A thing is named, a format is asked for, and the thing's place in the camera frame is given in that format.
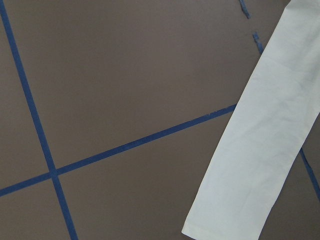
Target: white cloth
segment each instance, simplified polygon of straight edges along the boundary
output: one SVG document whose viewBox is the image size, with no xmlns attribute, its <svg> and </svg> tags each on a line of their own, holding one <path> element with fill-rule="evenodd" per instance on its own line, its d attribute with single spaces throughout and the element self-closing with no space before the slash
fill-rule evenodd
<svg viewBox="0 0 320 240">
<path fill-rule="evenodd" d="M 182 233 L 257 240 L 320 112 L 320 0 L 291 0 L 205 173 Z"/>
</svg>

